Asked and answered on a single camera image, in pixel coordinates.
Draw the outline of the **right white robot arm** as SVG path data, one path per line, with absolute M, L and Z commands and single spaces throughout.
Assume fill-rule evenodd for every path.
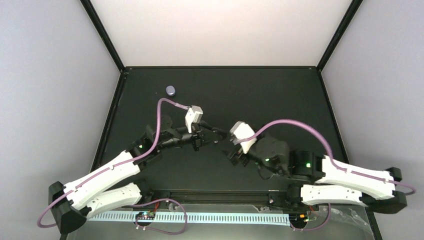
M 396 190 L 402 179 L 399 168 L 369 170 L 340 162 L 334 165 L 328 155 L 307 150 L 291 150 L 282 140 L 271 136 L 235 147 L 226 152 L 235 166 L 254 162 L 259 170 L 288 180 L 283 203 L 294 211 L 307 206 L 336 204 L 357 205 L 381 214 L 396 214 L 407 203 L 406 194 Z

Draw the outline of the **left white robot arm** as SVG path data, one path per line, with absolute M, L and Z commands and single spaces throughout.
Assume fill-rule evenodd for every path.
M 160 159 L 165 149 L 187 145 L 197 151 L 205 145 L 225 140 L 227 135 L 227 131 L 212 127 L 203 120 L 187 129 L 173 128 L 172 121 L 165 118 L 161 120 L 158 142 L 153 147 L 156 126 L 147 125 L 145 133 L 110 162 L 77 180 L 66 184 L 56 181 L 48 187 L 54 226 L 62 235 L 69 234 L 101 213 L 145 201 L 152 192 L 144 179 L 118 188 L 114 186 L 139 174 L 153 160 Z

